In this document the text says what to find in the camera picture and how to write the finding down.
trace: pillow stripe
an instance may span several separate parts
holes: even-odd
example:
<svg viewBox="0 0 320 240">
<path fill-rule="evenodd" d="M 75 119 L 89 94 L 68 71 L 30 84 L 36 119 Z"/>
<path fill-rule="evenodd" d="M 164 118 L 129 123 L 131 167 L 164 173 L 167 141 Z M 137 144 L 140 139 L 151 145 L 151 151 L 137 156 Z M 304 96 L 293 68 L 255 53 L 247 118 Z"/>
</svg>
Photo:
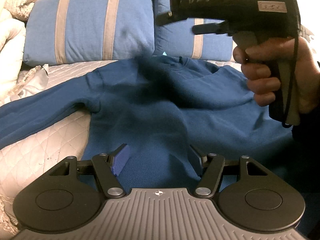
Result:
<svg viewBox="0 0 320 240">
<path fill-rule="evenodd" d="M 112 59 L 119 0 L 108 0 L 104 22 L 102 60 Z"/>
<path fill-rule="evenodd" d="M 237 44 L 232 41 L 232 52 L 233 50 L 235 49 L 235 47 L 237 46 Z M 233 53 L 231 54 L 231 59 L 230 59 L 231 62 L 236 62 L 235 59 L 233 58 Z"/>
<path fill-rule="evenodd" d="M 204 19 L 195 18 L 195 25 L 203 24 Z M 194 35 L 193 51 L 191 58 L 200 59 L 203 47 L 203 34 Z"/>
<path fill-rule="evenodd" d="M 54 34 L 54 52 L 56 56 L 57 65 L 66 64 L 66 52 L 65 52 L 65 29 L 67 11 L 70 0 L 59 0 L 56 28 Z"/>
</svg>

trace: gray base plate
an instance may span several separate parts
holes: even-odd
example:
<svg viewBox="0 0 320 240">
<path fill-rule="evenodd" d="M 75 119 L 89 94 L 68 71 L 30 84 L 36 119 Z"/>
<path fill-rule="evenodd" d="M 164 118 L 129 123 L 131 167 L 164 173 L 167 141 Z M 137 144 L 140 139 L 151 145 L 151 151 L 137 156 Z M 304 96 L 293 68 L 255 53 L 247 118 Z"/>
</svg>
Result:
<svg viewBox="0 0 320 240">
<path fill-rule="evenodd" d="M 14 240 L 303 240 L 294 229 L 257 234 L 225 220 L 208 199 L 185 188 L 133 188 L 128 196 L 110 199 L 87 225 L 62 234 L 22 230 Z"/>
</svg>

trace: finger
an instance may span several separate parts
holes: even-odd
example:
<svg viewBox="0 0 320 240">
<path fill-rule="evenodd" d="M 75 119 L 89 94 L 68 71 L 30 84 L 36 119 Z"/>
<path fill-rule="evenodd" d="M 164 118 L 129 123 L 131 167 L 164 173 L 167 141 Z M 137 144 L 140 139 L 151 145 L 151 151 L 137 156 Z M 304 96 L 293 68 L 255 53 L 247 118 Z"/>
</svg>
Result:
<svg viewBox="0 0 320 240">
<path fill-rule="evenodd" d="M 233 50 L 233 58 L 237 63 L 244 64 L 247 62 L 248 55 L 237 46 Z"/>
<path fill-rule="evenodd" d="M 268 78 L 271 71 L 268 66 L 263 64 L 247 63 L 241 65 L 241 71 L 244 76 L 250 80 L 257 80 L 261 78 Z"/>
<path fill-rule="evenodd" d="M 263 95 L 254 94 L 253 99 L 256 101 L 258 106 L 267 106 L 276 100 L 276 95 L 273 92 Z"/>
<path fill-rule="evenodd" d="M 280 80 L 276 77 L 248 80 L 248 88 L 255 94 L 262 95 L 277 91 L 280 88 Z"/>
<path fill-rule="evenodd" d="M 267 41 L 245 50 L 251 60 L 292 59 L 295 39 L 270 38 Z M 298 58 L 309 55 L 310 47 L 305 38 L 299 38 Z"/>
</svg>

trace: blue sweatshirt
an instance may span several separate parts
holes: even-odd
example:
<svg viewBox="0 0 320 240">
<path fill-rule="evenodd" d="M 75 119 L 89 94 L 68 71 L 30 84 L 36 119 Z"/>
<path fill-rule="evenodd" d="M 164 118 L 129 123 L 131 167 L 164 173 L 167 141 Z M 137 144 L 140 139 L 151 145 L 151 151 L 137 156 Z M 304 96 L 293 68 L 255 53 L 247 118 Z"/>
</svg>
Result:
<svg viewBox="0 0 320 240">
<path fill-rule="evenodd" d="M 185 57 L 120 60 L 0 107 L 0 149 L 86 107 L 89 141 L 82 159 L 122 143 L 131 158 L 118 176 L 132 187 L 195 187 L 193 144 L 226 159 L 249 155 L 299 190 L 313 162 L 290 129 L 270 119 L 230 66 Z"/>
</svg>

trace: label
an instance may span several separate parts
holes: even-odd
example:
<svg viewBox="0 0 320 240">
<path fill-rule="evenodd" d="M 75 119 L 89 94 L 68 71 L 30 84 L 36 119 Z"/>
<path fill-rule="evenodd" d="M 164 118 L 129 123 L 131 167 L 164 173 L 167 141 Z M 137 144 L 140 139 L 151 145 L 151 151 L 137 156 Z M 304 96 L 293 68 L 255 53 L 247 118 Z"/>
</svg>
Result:
<svg viewBox="0 0 320 240">
<path fill-rule="evenodd" d="M 285 2 L 258 1 L 258 8 L 261 12 L 287 12 Z"/>
</svg>

